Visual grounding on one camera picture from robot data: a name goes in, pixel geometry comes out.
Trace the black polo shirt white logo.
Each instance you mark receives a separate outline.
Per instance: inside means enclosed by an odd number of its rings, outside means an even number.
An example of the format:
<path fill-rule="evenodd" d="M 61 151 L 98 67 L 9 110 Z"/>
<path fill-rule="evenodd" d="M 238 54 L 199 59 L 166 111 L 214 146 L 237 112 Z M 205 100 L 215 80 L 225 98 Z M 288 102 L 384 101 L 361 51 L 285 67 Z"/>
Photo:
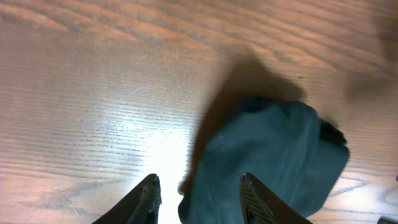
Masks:
<path fill-rule="evenodd" d="M 257 177 L 303 217 L 325 203 L 349 159 L 343 133 L 299 101 L 249 96 L 205 146 L 182 223 L 242 223 L 239 183 Z"/>

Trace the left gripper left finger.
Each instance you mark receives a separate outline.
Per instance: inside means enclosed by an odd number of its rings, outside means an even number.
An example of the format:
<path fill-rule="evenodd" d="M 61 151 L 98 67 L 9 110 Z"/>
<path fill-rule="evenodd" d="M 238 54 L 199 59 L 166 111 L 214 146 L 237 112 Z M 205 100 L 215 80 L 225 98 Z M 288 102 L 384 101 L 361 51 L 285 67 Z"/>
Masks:
<path fill-rule="evenodd" d="M 158 224 L 161 203 L 159 176 L 149 174 L 93 224 Z"/>

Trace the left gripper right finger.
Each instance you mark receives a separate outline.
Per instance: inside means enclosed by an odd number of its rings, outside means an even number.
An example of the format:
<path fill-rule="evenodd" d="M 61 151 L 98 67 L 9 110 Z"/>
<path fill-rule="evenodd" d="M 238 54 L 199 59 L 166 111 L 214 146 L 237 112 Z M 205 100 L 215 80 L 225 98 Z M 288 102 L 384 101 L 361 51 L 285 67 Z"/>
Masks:
<path fill-rule="evenodd" d="M 239 196 L 245 224 L 312 224 L 249 172 L 241 177 Z"/>

